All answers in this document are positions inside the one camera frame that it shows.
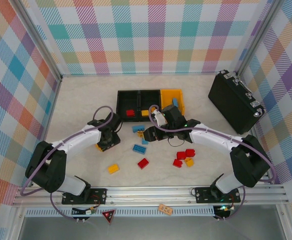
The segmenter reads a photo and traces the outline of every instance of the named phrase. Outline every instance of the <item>white ventilation grille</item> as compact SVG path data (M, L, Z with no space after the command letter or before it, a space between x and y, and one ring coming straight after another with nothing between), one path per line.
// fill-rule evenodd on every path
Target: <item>white ventilation grille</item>
M160 212L158 207L98 207L92 217L101 217L101 212L116 209L117 217L161 217L167 216ZM60 211L69 216L71 207L61 207ZM83 217L86 215L73 215L74 217ZM183 216L215 216L212 206L175 206L173 207L172 217ZM61 217L52 207L29 207L26 217Z

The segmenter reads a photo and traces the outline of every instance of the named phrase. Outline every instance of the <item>yellow tray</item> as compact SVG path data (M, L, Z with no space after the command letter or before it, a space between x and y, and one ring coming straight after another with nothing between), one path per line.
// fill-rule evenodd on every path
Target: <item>yellow tray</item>
M171 105L172 99L177 99L178 101L178 109L180 110L181 114L185 114L185 105L184 100L182 97L182 90L181 89L161 89L161 108Z

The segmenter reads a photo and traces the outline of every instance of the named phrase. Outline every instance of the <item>orange tag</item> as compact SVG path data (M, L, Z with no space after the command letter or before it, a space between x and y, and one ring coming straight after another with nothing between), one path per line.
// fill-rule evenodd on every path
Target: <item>orange tag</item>
M169 215L169 216L172 215L172 211L173 211L173 209L171 207L168 207L168 206L166 206L164 204L159 205L158 210L161 211L164 214Z

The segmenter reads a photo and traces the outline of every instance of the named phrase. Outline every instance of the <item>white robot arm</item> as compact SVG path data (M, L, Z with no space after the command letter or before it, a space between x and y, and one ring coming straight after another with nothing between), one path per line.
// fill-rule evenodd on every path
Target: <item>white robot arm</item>
M254 136L226 135L210 129L197 120L186 120L174 105L165 107L162 113L157 110L153 111L153 118L156 119L159 127L152 126L144 131L146 141L160 141L177 136L181 140L205 145L230 155L233 171L222 174L210 186L211 195L216 200L240 186L254 187L269 169L268 163L256 154L258 151L269 160Z
M92 145L104 152L105 150L120 143L120 138L115 131L121 123L117 114L107 116L105 120L92 120L79 132L53 143L40 142L32 155L26 169L26 177L37 171L32 181L40 187L53 193L55 191L81 196L82 202L89 197L90 184L83 179L66 174L66 164L77 153ZM49 152L53 152L48 160L37 169L39 164L46 158Z

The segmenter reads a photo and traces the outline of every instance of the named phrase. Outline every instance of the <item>blue lego brick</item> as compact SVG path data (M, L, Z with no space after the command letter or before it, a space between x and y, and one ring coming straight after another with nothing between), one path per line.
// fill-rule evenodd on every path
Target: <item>blue lego brick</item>
M172 99L172 103L174 104L174 106L178 107L178 101L176 98Z
M132 126L132 132L136 133L137 131L144 131L145 126L144 125L137 125L137 126Z
M134 147L132 148L132 151L139 153L139 154L145 154L146 153L147 148L144 146L140 146L135 144Z
M142 144L142 145L147 145L148 143L149 143L149 142L146 141L146 140L144 140L144 138L141 139L141 144Z

